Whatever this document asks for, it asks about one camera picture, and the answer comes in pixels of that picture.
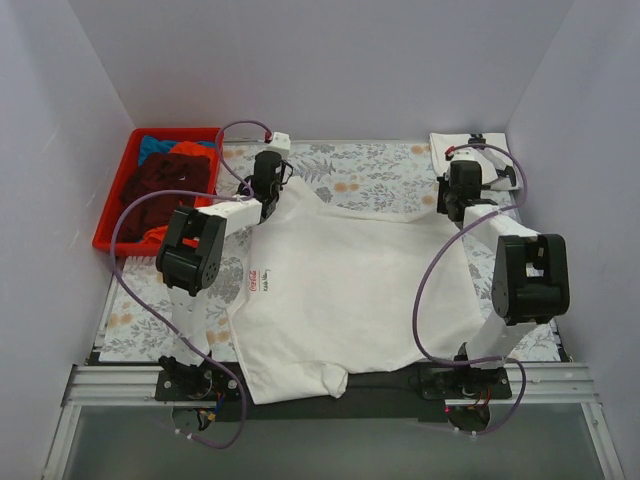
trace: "white cloth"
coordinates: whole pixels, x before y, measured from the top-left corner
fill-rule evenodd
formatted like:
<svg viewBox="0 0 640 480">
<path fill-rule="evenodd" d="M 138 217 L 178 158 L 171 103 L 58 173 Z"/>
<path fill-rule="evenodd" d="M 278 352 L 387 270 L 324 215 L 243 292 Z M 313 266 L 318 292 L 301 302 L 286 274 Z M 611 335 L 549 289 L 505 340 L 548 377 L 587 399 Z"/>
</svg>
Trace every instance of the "white cloth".
<svg viewBox="0 0 640 480">
<path fill-rule="evenodd" d="M 412 215 L 329 206 L 292 178 L 255 227 L 245 282 L 229 308 L 233 343 L 257 404 L 339 397 L 348 373 L 392 371 L 422 356 L 411 312 L 429 262 L 456 228 Z M 451 357 L 483 323 L 460 242 L 429 279 L 422 342 Z"/>
<path fill-rule="evenodd" d="M 507 148 L 507 137 L 505 137 L 504 133 L 484 133 L 483 136 L 487 140 L 488 144 L 495 145 L 496 147 L 509 151 Z M 446 161 L 445 152 L 450 147 L 457 147 L 458 145 L 465 145 L 469 143 L 469 137 L 469 134 L 444 135 L 441 133 L 432 133 L 429 135 L 429 142 L 431 144 L 431 161 L 433 162 L 433 170 L 436 172 L 437 176 L 441 177 L 449 168 L 449 162 Z M 493 155 L 497 157 L 498 162 L 513 167 L 511 159 L 500 152 L 487 149 L 486 154 L 483 154 L 480 150 L 473 149 L 473 156 L 482 167 L 482 183 L 484 184 L 489 184 L 498 179 L 495 165 L 485 155 Z M 491 190 L 506 191 L 517 190 L 519 188 L 519 178 L 517 179 L 515 187 L 511 186 L 511 181 L 508 178 L 491 183 Z"/>
</svg>

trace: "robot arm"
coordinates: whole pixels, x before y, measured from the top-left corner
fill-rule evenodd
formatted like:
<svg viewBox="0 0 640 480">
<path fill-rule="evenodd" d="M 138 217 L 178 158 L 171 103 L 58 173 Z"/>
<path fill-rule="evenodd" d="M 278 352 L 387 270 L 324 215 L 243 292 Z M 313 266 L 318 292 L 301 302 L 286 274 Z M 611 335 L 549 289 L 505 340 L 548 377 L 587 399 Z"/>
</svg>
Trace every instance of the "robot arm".
<svg viewBox="0 0 640 480">
<path fill-rule="evenodd" d="M 286 183 L 286 170 L 291 168 L 286 161 L 290 145 L 287 135 L 275 133 L 265 151 L 256 155 L 254 173 L 246 179 L 254 198 L 243 200 L 240 194 L 248 192 L 240 185 L 236 201 L 197 209 L 181 206 L 171 217 L 156 268 L 169 290 L 173 324 L 202 352 L 210 350 L 204 323 L 206 290 L 218 275 L 224 239 L 271 216 Z M 196 247 L 184 242 L 196 238 Z M 198 366 L 203 361 L 177 338 L 171 353 L 183 365 Z"/>
<path fill-rule="evenodd" d="M 469 140 L 467 141 L 469 145 L 478 145 L 477 148 L 473 149 L 464 149 L 464 150 L 456 150 L 455 147 L 450 147 L 445 152 L 445 158 L 447 161 L 451 161 L 453 159 L 453 153 L 456 152 L 456 157 L 458 160 L 473 160 L 478 161 L 478 155 L 480 158 L 484 160 L 484 164 L 493 166 L 495 171 L 495 179 L 486 184 L 486 188 L 492 188 L 494 184 L 500 183 L 503 187 L 507 185 L 505 182 L 511 185 L 511 187 L 515 187 L 518 184 L 516 171 L 511 165 L 508 165 L 504 160 L 498 157 L 491 149 L 484 148 L 482 145 L 486 145 L 487 140 L 484 138 L 482 134 L 471 134 Z"/>
<path fill-rule="evenodd" d="M 468 160 L 466 149 L 451 156 L 447 174 L 438 178 L 438 212 L 466 227 L 499 210 L 480 198 L 482 170 Z M 468 360 L 508 356 L 536 325 L 548 323 L 569 308 L 569 281 L 564 239 L 542 235 L 503 213 L 485 220 L 470 232 L 496 255 L 491 289 L 494 311 L 460 354 Z M 502 365 L 477 365 L 495 369 Z"/>
</svg>

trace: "white wall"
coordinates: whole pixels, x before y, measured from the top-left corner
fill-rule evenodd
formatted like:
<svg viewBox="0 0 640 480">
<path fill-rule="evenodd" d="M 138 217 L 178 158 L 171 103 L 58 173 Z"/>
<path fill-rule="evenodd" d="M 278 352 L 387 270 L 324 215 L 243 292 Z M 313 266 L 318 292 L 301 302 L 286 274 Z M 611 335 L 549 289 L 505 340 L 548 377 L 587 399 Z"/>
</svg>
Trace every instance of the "white wall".
<svg viewBox="0 0 640 480">
<path fill-rule="evenodd" d="M 91 248 L 132 123 L 66 0 L 0 0 L 0 478 L 40 478 L 109 273 Z"/>
<path fill-rule="evenodd" d="M 70 0 L 137 126 L 500 130 L 571 0 Z"/>
<path fill-rule="evenodd" d="M 589 362 L 627 478 L 640 478 L 640 4 L 576 1 L 507 129 L 525 221 L 565 236 L 559 324 Z"/>
</svg>

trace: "red plastic basket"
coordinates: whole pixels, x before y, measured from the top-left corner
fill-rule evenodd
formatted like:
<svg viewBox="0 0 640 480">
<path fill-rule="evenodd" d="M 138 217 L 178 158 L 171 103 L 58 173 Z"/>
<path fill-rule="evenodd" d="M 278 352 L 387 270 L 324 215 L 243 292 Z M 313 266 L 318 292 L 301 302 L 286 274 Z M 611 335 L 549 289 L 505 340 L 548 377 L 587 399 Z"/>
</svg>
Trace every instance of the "red plastic basket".
<svg viewBox="0 0 640 480">
<path fill-rule="evenodd" d="M 151 135 L 158 140 L 175 140 L 178 142 L 215 142 L 216 135 L 220 131 L 219 128 L 138 128 L 131 133 L 127 148 L 122 156 L 122 161 L 118 167 L 118 172 L 111 185 L 107 203 L 105 204 L 96 234 L 93 237 L 93 246 L 98 250 L 109 251 L 111 246 L 111 235 L 116 226 L 118 217 L 123 212 L 125 206 L 120 202 L 120 192 L 124 188 L 127 179 L 138 168 L 138 154 L 140 152 L 140 143 L 142 137 Z M 208 193 L 215 193 L 216 181 L 218 179 L 218 171 L 220 161 L 216 157 L 215 162 L 211 164 L 211 178 L 207 187 Z M 208 199 L 198 197 L 196 206 L 210 205 Z M 157 255 L 160 245 L 145 242 L 139 243 L 116 243 L 117 256 L 144 256 L 152 257 Z"/>
</svg>

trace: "floral fabric surface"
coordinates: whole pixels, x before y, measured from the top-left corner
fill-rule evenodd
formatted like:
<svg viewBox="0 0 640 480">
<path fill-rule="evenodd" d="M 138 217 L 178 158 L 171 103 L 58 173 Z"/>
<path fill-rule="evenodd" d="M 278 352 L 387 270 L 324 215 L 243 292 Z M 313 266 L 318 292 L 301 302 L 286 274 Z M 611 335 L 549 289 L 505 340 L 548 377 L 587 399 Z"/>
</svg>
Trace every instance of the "floral fabric surface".
<svg viewBox="0 0 640 480">
<path fill-rule="evenodd" d="M 254 144 L 227 145 L 224 155 L 229 165 L 245 177 L 252 173 L 254 156 L 262 149 L 263 146 Z M 294 166 L 294 174 L 301 176 L 327 203 L 384 212 L 435 208 L 437 182 L 427 143 L 300 143 L 292 146 L 289 161 Z M 237 180 L 221 168 L 218 193 L 233 194 L 237 185 Z M 484 192 L 484 195 L 499 205 L 512 202 L 508 192 Z M 245 231 L 225 240 L 220 272 L 207 292 L 207 337 L 213 357 L 219 361 L 237 361 L 226 311 L 240 289 L 242 259 L 248 254 L 250 235 L 250 231 Z M 471 235 L 466 235 L 463 243 L 480 309 L 486 318 L 492 310 L 494 257 Z M 155 269 L 155 259 L 128 258 L 124 279 L 142 299 L 171 317 L 169 297 Z M 172 334 L 164 325 L 118 289 L 106 327 L 101 361 L 155 362 L 169 351 L 172 341 Z M 560 360 L 549 325 L 538 326 L 512 355 L 525 361 Z"/>
</svg>

